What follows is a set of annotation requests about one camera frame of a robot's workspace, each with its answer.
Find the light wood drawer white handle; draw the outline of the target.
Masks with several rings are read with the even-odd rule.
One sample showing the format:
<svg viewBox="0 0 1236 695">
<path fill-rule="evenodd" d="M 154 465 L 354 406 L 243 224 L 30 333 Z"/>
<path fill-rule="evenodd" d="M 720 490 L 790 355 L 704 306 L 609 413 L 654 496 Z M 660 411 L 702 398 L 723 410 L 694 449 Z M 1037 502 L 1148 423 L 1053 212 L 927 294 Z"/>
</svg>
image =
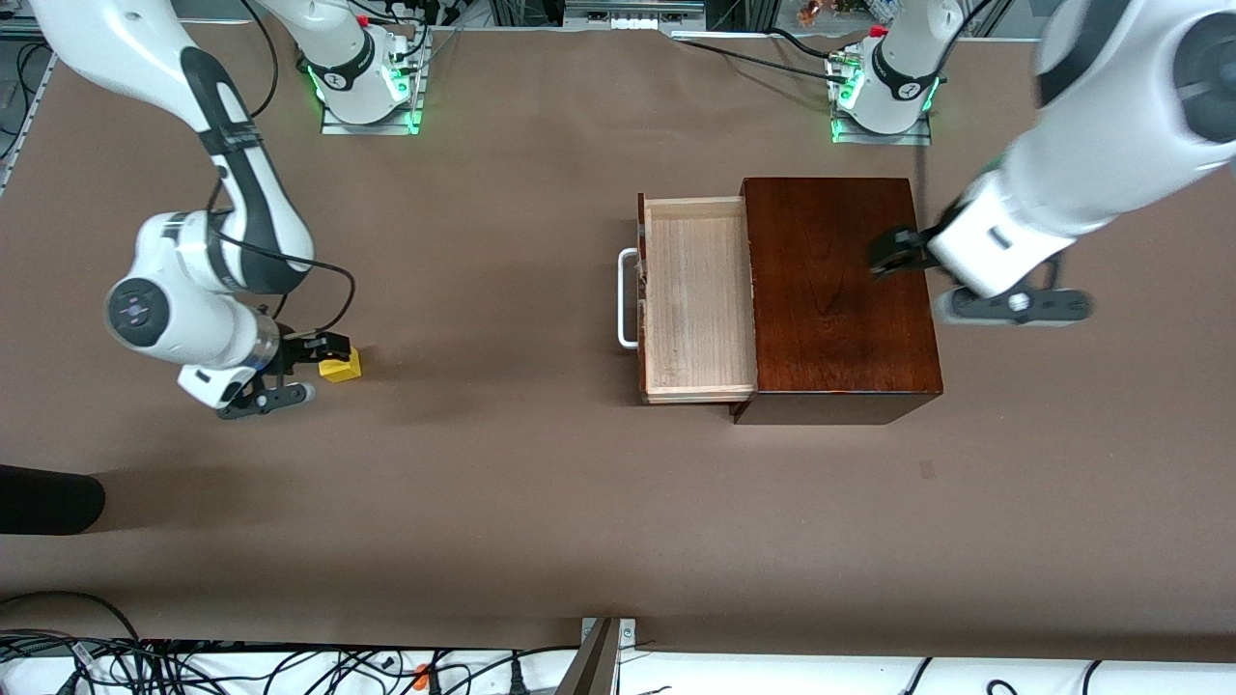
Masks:
<svg viewBox="0 0 1236 695">
<path fill-rule="evenodd" d="M 637 242 L 616 270 L 616 333 L 646 404 L 754 396 L 753 281 L 742 195 L 637 198 Z"/>
</svg>

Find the aluminium edge rail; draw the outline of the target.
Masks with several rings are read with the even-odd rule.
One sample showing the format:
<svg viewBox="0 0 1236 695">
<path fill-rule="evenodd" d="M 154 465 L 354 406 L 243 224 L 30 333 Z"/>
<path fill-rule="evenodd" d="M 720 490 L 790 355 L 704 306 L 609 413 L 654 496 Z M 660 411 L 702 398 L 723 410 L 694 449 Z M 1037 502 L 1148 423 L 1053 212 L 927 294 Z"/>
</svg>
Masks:
<svg viewBox="0 0 1236 695">
<path fill-rule="evenodd" d="M 44 40 L 0 37 L 0 199 L 59 61 Z"/>
</svg>

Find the aluminium frame bracket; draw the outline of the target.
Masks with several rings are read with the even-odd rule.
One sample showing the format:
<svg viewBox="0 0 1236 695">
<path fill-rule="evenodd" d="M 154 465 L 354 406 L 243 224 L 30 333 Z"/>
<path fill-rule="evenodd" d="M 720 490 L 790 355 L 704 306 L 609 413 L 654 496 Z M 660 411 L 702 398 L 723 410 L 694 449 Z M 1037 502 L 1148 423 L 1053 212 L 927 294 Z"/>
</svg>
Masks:
<svg viewBox="0 0 1236 695">
<path fill-rule="evenodd" d="M 552 695 L 616 695 L 619 663 L 637 647 L 635 620 L 583 620 L 581 646 Z"/>
</svg>

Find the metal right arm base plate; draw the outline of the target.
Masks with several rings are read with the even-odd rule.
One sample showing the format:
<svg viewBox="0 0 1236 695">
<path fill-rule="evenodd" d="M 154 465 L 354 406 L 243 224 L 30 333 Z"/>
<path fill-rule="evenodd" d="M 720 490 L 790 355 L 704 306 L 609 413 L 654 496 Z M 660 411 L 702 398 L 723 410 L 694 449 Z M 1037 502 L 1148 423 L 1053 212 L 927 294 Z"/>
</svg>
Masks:
<svg viewBox="0 0 1236 695">
<path fill-rule="evenodd" d="M 433 36 L 414 40 L 371 25 L 375 64 L 353 80 L 351 92 L 331 92 L 314 75 L 326 135 L 417 135 L 421 129 L 433 57 Z"/>
</svg>

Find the black cylindrical object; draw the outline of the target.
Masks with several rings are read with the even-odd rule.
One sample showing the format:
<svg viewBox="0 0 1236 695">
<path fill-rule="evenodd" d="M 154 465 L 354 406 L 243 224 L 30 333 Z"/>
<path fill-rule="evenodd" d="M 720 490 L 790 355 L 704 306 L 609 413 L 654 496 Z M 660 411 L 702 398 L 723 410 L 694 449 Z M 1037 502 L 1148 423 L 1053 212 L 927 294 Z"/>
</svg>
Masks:
<svg viewBox="0 0 1236 695">
<path fill-rule="evenodd" d="M 105 505 L 93 476 L 0 463 L 0 534 L 80 534 L 101 519 Z"/>
</svg>

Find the dark brown wooden cabinet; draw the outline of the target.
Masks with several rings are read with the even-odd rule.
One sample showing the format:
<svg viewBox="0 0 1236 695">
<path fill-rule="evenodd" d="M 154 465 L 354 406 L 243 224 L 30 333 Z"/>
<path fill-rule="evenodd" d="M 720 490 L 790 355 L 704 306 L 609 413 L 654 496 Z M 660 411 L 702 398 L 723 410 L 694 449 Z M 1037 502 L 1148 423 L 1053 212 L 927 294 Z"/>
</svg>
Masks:
<svg viewBox="0 0 1236 695">
<path fill-rule="evenodd" d="M 883 425 L 944 392 L 920 271 L 875 278 L 868 247 L 915 225 L 905 178 L 747 178 L 756 383 L 737 424 Z"/>
</svg>

